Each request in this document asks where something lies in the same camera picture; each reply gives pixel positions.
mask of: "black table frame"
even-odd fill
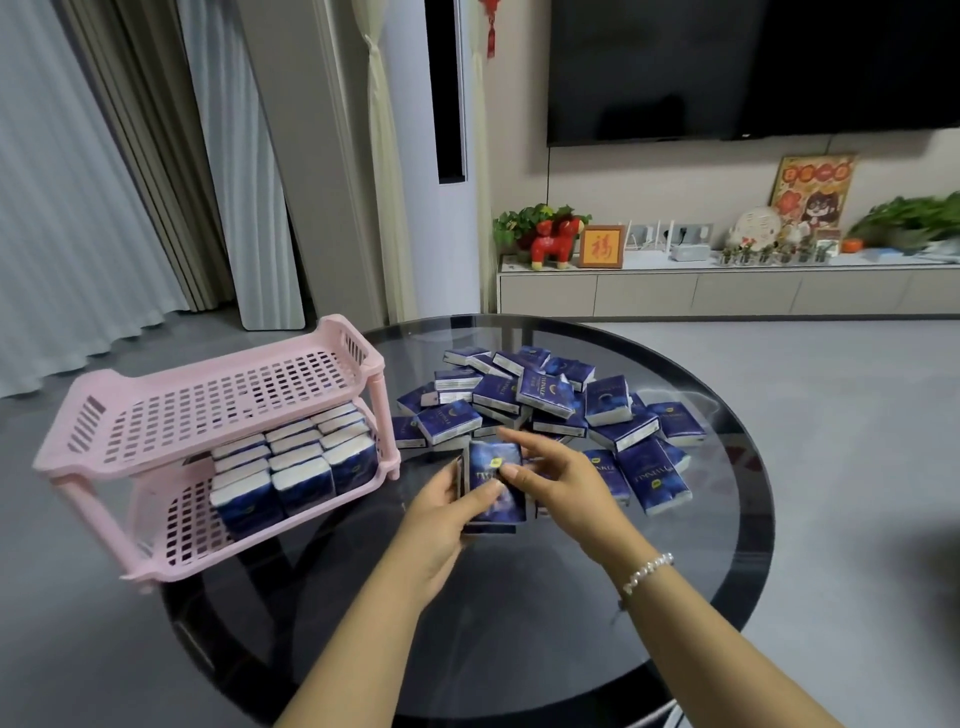
[[[700,380],[661,354],[606,331],[555,319],[480,314],[423,319],[365,333],[374,346],[407,335],[457,328],[501,328],[503,347],[532,344],[534,332],[556,333],[619,353],[662,376],[675,388],[701,393],[720,406],[713,422],[717,435],[743,435],[743,425],[730,409]],[[711,603],[737,630],[753,613],[770,571],[774,546],[774,511],[766,471],[754,447],[762,482],[737,480],[740,528],[732,567]],[[178,640],[194,665],[241,710],[265,725],[272,725],[297,691],[292,676],[293,645],[290,636],[297,615],[301,578],[323,552],[336,525],[359,500],[334,511],[323,521],[296,564],[291,564],[276,539],[253,546],[238,555],[251,582],[274,621],[272,667],[253,656],[220,620],[204,591],[200,574],[162,585],[161,595]],[[531,726],[611,726],[622,728],[649,715],[670,699],[652,662],[622,675],[593,691],[541,708],[474,719],[438,719],[396,716],[397,728],[530,728]]]

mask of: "bracelet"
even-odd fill
[[[634,574],[630,577],[630,581],[623,585],[623,593],[630,596],[634,592],[634,589],[636,589],[636,585],[647,578],[647,576],[660,567],[671,566],[672,564],[672,553],[663,553],[653,561],[647,562],[645,566],[640,567],[639,571],[634,571]]]

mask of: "wall outlet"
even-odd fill
[[[709,245],[713,240],[713,223],[674,223],[672,245]]]

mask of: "gray floor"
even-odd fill
[[[777,543],[747,636],[847,725],[955,724],[960,323],[602,328],[713,387],[759,446]],[[91,366],[140,375],[283,335],[173,317]],[[0,725],[252,725],[32,473],[71,380],[0,400]]]

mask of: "hand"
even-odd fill
[[[550,517],[593,561],[609,569],[646,543],[582,452],[533,432],[500,427],[497,434],[539,459],[528,468],[503,465],[501,477],[546,506]]]
[[[499,480],[490,480],[457,498],[459,474],[458,458],[430,478],[407,507],[380,562],[399,575],[405,588],[413,589],[421,608],[446,583],[464,547],[464,525],[490,508],[504,489]]]

